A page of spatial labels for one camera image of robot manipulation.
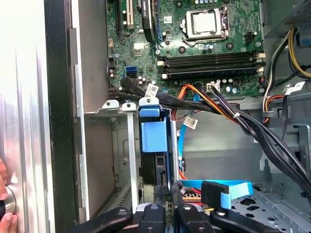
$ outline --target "aluminum panel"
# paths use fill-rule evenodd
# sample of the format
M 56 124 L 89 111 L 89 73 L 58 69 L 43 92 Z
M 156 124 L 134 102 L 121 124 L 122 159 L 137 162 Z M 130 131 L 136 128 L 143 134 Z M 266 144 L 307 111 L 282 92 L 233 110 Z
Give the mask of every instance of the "aluminum panel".
M 0 151 L 18 232 L 53 233 L 44 1 L 0 2 L 0 28 Z

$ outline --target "white cable label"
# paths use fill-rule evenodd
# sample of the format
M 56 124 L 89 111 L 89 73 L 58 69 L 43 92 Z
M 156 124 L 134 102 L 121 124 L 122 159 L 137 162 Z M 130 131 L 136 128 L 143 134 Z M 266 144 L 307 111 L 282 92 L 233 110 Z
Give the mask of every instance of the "white cable label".
M 148 84 L 145 97 L 156 97 L 156 93 L 158 91 L 159 87 L 155 86 L 153 84 Z
M 303 82 L 299 82 L 299 83 L 296 83 L 295 86 L 291 87 L 291 88 L 288 88 L 285 95 L 290 95 L 292 92 L 295 92 L 295 91 L 300 91 L 302 88 L 303 88 L 303 85 L 306 83 L 306 81 L 303 81 Z
M 192 128 L 193 130 L 195 130 L 197 123 L 198 123 L 198 120 L 193 119 L 190 116 L 186 116 L 186 119 L 184 121 L 184 125 L 186 125 L 189 128 Z

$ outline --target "blue plastic latch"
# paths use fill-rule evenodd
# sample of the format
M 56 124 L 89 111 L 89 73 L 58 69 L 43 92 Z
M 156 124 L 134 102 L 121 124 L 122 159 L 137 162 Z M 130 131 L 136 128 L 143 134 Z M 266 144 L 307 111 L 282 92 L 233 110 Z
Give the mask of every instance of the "blue plastic latch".
M 142 123 L 141 140 L 143 152 L 167 152 L 166 117 L 163 121 Z
M 143 107 L 139 112 L 140 117 L 159 117 L 160 108 L 159 107 Z

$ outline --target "cable bundle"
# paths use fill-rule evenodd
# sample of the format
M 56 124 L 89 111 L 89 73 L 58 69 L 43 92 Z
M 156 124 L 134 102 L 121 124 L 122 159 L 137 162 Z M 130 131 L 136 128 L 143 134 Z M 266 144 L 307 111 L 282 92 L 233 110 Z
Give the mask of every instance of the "cable bundle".
M 125 88 L 130 90 L 134 95 L 138 95 L 141 97 L 145 96 L 145 92 L 137 87 L 134 83 L 132 83 L 129 78 L 124 78 L 121 84 Z M 190 89 L 197 93 L 203 99 L 204 103 L 179 100 L 178 98 L 162 92 L 158 92 L 156 97 L 159 99 L 162 105 L 165 104 L 167 106 L 177 106 L 184 108 L 189 107 L 194 110 L 221 114 L 225 118 L 239 124 L 244 133 L 246 133 L 247 135 L 252 135 L 260 143 L 263 151 L 271 160 L 271 162 L 300 186 L 305 194 L 305 197 L 308 198 L 309 203 L 311 204 L 311 177 L 303 168 L 295 155 L 293 155 L 290 148 L 274 132 L 265 127 L 262 123 L 260 123 L 249 114 L 241 110 L 233 109 L 226 101 L 226 99 L 221 95 L 221 93 L 215 88 L 212 88 L 211 91 L 219 101 L 219 105 L 216 104 L 205 93 L 189 84 L 185 85 L 182 88 L 182 95 L 185 94 L 185 91 L 187 89 Z M 186 177 L 181 172 L 180 176 L 182 177 L 182 179 L 186 179 Z

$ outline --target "cpu socket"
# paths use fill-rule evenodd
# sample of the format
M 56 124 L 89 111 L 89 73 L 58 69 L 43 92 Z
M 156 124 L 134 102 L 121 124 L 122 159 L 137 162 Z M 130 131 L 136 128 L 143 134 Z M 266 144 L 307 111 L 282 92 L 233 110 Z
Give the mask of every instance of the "cpu socket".
M 229 37 L 227 7 L 187 11 L 180 28 L 189 41 L 225 40 Z

